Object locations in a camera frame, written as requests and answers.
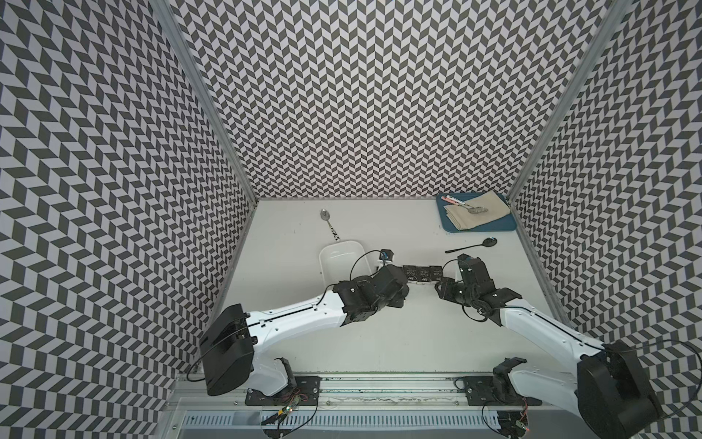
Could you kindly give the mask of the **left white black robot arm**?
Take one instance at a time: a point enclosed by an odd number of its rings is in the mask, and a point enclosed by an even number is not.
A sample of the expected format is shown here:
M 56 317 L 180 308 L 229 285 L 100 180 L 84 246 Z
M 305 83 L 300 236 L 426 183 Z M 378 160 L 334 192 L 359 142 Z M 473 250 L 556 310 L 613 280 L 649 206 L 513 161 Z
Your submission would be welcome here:
M 406 274 L 390 264 L 376 274 L 329 285 L 321 296 L 288 307 L 246 312 L 240 304 L 231 305 L 199 340 L 207 394 L 246 387 L 274 396 L 293 387 L 288 360 L 267 354 L 274 345 L 366 321 L 386 307 L 401 308 L 408 294 Z

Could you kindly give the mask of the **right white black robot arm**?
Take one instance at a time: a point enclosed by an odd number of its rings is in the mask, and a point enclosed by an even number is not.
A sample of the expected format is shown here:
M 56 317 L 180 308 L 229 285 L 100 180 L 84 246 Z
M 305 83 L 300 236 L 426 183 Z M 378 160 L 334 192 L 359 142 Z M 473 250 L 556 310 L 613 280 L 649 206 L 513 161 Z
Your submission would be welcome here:
M 636 350 L 587 337 L 542 313 L 521 294 L 498 288 L 486 264 L 462 254 L 458 279 L 441 277 L 440 299 L 475 309 L 480 322 L 509 329 L 557 360 L 562 371 L 535 368 L 519 357 L 494 367 L 488 402 L 546 402 L 581 418 L 600 438 L 631 438 L 664 417 Z

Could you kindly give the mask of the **teal tray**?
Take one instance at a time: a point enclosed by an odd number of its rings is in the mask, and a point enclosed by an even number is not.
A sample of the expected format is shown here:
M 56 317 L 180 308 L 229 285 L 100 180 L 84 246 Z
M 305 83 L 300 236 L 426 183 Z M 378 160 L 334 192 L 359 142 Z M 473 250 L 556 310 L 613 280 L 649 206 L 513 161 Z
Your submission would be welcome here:
M 437 209 L 439 211 L 440 215 L 440 221 L 442 223 L 442 227 L 444 227 L 444 230 L 446 232 L 450 233 L 460 233 L 460 232 L 512 232 L 512 230 L 515 230 L 517 228 L 517 223 L 514 218 L 514 215 L 512 214 L 512 211 L 510 209 L 510 214 L 503 219 L 499 219 L 498 221 L 493 221 L 490 222 L 486 225 L 477 227 L 475 229 L 471 230 L 457 230 L 455 226 L 451 224 L 451 221 L 448 220 L 447 214 L 444 210 L 444 207 L 447 205 L 447 202 L 442 201 L 441 197 L 444 195 L 452 195 L 452 196 L 457 196 L 459 199 L 473 199 L 478 197 L 481 194 L 484 194 L 486 192 L 456 192 L 456 193 L 444 193 L 444 194 L 439 194 L 436 195 L 435 201 L 437 204 Z M 506 203 L 506 205 L 509 206 L 509 202 L 506 198 L 506 196 L 496 193 L 501 197 L 501 199 Z

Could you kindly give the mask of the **beige folded cloth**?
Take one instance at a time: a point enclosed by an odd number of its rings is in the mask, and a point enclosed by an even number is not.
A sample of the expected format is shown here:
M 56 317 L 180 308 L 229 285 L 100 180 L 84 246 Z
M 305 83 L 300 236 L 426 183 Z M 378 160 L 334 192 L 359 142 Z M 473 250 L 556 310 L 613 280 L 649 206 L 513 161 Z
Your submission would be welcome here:
M 444 210 L 447 218 L 457 230 L 471 230 L 486 225 L 493 221 L 498 221 L 510 214 L 510 208 L 493 191 L 486 192 L 473 199 L 460 199 L 473 206 L 481 206 L 488 209 L 482 214 L 471 214 L 466 209 L 447 203 Z

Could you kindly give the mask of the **black spoon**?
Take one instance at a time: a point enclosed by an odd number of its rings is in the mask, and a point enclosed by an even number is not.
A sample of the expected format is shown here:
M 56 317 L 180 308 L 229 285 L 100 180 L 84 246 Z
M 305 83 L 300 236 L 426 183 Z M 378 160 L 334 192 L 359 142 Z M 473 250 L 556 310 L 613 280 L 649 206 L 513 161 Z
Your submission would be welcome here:
M 497 238 L 488 237 L 488 238 L 483 239 L 483 241 L 481 243 L 471 244 L 471 245 L 460 247 L 460 248 L 446 250 L 444 253 L 445 254 L 454 254 L 455 252 L 462 252 L 462 251 L 477 248 L 477 247 L 491 248 L 491 247 L 494 247 L 495 245 L 497 245 L 497 242 L 498 242 Z

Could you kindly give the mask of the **black pocket tissue pack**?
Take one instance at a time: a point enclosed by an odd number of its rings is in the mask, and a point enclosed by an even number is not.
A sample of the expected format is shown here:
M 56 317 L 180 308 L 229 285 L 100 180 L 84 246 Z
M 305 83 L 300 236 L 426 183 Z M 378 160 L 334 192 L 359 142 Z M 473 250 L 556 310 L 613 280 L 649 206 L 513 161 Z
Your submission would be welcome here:
M 402 271 L 404 272 L 407 280 L 409 282 L 416 282 L 418 280 L 417 274 L 418 267 L 416 265 L 403 265 Z
M 431 282 L 440 282 L 444 278 L 444 269 L 440 265 L 430 266 L 429 273 Z
M 431 267 L 418 266 L 416 268 L 416 278 L 420 283 L 429 283 L 431 281 Z

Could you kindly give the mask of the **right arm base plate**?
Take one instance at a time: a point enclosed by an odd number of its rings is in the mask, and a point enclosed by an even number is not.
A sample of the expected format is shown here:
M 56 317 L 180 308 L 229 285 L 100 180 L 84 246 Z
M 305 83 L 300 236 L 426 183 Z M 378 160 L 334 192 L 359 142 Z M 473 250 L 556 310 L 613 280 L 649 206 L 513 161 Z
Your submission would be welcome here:
M 463 393 L 471 407 L 486 405 L 502 406 L 541 406 L 543 402 L 536 398 L 517 395 L 514 389 L 496 380 L 493 376 L 472 375 L 459 377 L 453 381 L 454 387 Z

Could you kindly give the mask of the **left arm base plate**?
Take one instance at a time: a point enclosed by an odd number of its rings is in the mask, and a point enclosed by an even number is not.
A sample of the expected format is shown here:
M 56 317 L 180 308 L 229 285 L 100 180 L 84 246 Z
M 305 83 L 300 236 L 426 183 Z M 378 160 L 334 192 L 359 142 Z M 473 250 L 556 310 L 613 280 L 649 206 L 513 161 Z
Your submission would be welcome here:
M 295 384 L 289 385 L 274 396 L 265 396 L 260 391 L 248 389 L 245 405 L 261 407 L 282 407 L 298 399 L 301 406 L 316 406 L 320 395 L 320 376 L 298 376 Z

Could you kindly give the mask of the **white plastic storage box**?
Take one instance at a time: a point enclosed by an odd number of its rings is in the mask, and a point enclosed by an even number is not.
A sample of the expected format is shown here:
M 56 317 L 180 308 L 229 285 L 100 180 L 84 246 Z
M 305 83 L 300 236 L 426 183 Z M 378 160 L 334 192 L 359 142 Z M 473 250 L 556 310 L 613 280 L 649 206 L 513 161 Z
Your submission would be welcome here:
M 338 241 L 324 247 L 318 257 L 323 286 L 335 285 L 360 275 L 370 275 L 366 249 L 358 241 Z

